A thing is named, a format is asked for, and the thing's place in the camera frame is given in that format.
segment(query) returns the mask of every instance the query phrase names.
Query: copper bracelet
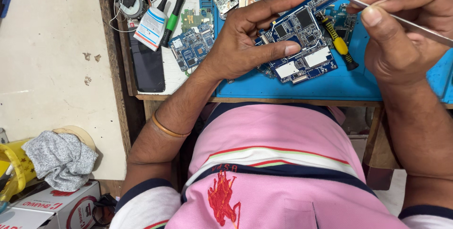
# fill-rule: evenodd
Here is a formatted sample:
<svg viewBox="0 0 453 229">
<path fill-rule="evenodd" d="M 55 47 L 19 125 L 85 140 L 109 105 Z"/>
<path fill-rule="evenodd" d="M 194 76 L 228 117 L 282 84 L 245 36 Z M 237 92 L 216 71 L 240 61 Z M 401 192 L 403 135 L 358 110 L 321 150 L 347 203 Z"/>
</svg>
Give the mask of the copper bracelet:
<svg viewBox="0 0 453 229">
<path fill-rule="evenodd" d="M 184 137 L 187 137 L 189 136 L 189 134 L 192 132 L 190 131 L 189 133 L 186 133 L 186 134 L 179 134 L 179 133 L 175 133 L 173 131 L 170 131 L 169 129 L 167 129 L 166 127 L 164 127 L 161 123 L 159 123 L 159 121 L 157 121 L 157 118 L 156 118 L 156 111 L 155 110 L 153 112 L 153 122 L 155 123 L 155 125 L 157 127 L 159 127 L 162 131 L 164 131 L 166 134 L 168 135 L 172 135 L 173 137 L 178 137 L 178 138 L 184 138 Z"/>
</svg>

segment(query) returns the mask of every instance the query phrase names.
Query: black phone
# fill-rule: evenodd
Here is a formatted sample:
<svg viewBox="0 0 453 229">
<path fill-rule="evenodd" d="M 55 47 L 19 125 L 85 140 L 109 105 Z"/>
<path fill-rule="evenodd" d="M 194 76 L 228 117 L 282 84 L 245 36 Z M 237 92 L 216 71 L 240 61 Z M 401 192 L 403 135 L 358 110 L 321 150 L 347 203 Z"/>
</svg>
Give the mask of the black phone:
<svg viewBox="0 0 453 229">
<path fill-rule="evenodd" d="M 153 51 L 129 33 L 129 48 L 134 67 L 135 85 L 144 93 L 161 93 L 165 91 L 164 64 L 160 47 Z"/>
</svg>

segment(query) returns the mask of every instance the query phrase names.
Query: yellow screwdriver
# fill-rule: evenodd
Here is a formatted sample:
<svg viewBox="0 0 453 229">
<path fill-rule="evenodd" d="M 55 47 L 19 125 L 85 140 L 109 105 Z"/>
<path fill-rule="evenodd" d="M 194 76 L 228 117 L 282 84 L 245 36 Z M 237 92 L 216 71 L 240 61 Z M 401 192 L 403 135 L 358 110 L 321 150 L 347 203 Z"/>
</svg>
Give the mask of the yellow screwdriver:
<svg viewBox="0 0 453 229">
<path fill-rule="evenodd" d="M 344 40 L 337 34 L 335 29 L 333 29 L 333 25 L 330 22 L 329 18 L 324 16 L 324 14 L 321 12 L 317 15 L 320 18 L 320 21 L 323 24 L 324 28 L 332 37 L 333 46 L 335 46 L 335 49 L 342 56 L 344 62 L 346 63 L 346 69 L 348 69 L 348 71 L 352 71 L 355 68 L 359 67 L 359 64 L 354 61 L 351 54 L 349 53 L 348 47 L 346 46 Z"/>
</svg>

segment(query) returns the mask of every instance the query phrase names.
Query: cardboard box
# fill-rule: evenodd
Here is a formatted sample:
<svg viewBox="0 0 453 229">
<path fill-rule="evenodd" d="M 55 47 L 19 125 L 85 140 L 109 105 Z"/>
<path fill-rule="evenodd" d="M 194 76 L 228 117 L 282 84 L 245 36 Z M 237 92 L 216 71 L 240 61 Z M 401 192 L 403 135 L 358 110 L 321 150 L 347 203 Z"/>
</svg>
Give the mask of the cardboard box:
<svg viewBox="0 0 453 229">
<path fill-rule="evenodd" d="M 0 215 L 0 229 L 89 229 L 95 223 L 93 202 L 99 197 L 97 181 L 75 192 L 49 188 L 8 207 Z"/>
</svg>

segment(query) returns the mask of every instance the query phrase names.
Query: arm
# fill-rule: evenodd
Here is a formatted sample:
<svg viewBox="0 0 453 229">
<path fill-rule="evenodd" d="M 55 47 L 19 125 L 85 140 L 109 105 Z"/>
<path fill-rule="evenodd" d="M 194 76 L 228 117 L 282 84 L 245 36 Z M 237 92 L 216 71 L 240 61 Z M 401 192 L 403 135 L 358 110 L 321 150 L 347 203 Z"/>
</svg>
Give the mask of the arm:
<svg viewBox="0 0 453 229">
<path fill-rule="evenodd" d="M 453 120 L 426 80 L 427 70 L 448 47 L 419 34 L 406 33 L 387 13 L 395 12 L 452 37 L 453 3 L 362 1 L 378 3 L 366 8 L 361 16 L 371 37 L 365 65 L 376 76 L 394 150 L 408 174 L 403 208 L 430 204 L 453 209 Z"/>
<path fill-rule="evenodd" d="M 430 204 L 453 209 L 453 119 L 425 79 L 379 87 L 394 150 L 408 173 L 403 208 Z"/>
<path fill-rule="evenodd" d="M 269 28 L 279 12 L 304 0 L 262 0 L 228 13 L 214 46 L 189 79 L 156 111 L 156 118 L 169 130 L 190 132 L 212 92 L 224 79 L 237 78 L 256 65 L 300 51 L 296 42 L 281 41 L 256 47 L 259 29 Z M 127 159 L 122 195 L 139 183 L 152 179 L 170 179 L 170 163 L 185 138 L 173 137 L 147 122 Z"/>
</svg>

